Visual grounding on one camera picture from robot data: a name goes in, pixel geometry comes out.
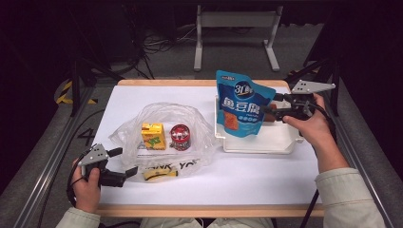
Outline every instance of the blue snack bag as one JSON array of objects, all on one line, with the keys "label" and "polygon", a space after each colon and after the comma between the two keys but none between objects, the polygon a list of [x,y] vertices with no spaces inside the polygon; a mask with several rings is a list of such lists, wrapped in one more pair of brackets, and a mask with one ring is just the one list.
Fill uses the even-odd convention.
[{"label": "blue snack bag", "polygon": [[269,105],[276,90],[258,85],[242,74],[218,70],[216,72],[219,93],[217,124],[222,124],[226,133],[243,138],[258,135],[263,123],[261,105]]}]

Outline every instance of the red can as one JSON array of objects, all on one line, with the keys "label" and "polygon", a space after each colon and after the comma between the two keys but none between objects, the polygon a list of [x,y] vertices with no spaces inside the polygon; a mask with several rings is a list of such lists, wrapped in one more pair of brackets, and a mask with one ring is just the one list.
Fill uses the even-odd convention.
[{"label": "red can", "polygon": [[190,130],[184,124],[178,124],[172,127],[171,131],[171,147],[176,150],[183,151],[190,147]]}]

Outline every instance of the clothing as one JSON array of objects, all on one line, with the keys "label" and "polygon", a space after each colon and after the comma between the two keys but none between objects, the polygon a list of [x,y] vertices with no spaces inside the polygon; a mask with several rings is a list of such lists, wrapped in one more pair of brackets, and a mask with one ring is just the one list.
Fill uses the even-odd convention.
[{"label": "clothing", "polygon": [[98,228],[100,216],[70,207],[56,228]]},{"label": "clothing", "polygon": [[[323,172],[315,179],[325,210],[324,228],[385,227],[374,200],[359,172],[339,168]],[[76,213],[70,208],[59,227],[97,227],[99,217]],[[201,228],[194,218],[144,218],[141,228]],[[217,218],[209,228],[272,228],[269,218]]]}]

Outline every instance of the can lid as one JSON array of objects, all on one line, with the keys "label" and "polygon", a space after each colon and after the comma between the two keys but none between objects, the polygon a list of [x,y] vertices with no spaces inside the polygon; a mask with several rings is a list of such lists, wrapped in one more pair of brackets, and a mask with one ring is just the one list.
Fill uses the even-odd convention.
[{"label": "can lid", "polygon": [[171,138],[175,143],[184,143],[190,138],[190,130],[184,124],[178,124],[171,129]]}]

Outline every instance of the person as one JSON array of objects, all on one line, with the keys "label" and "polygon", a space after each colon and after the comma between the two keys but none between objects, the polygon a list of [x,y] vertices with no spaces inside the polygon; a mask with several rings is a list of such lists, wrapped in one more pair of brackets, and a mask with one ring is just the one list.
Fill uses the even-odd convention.
[{"label": "person", "polygon": [[[324,108],[323,98],[314,94],[318,105]],[[356,169],[344,159],[331,134],[326,118],[319,111],[306,121],[286,116],[283,120],[298,129],[317,152],[319,174],[315,179],[324,206],[323,227],[385,227],[370,191]],[[73,180],[81,178],[77,168]],[[58,227],[98,227],[100,217],[95,215],[100,198],[99,170],[93,169],[88,182],[80,180],[73,186],[76,208],[65,213]],[[194,218],[144,218],[142,228],[201,227]],[[209,228],[273,227],[268,218],[217,218]]]}]

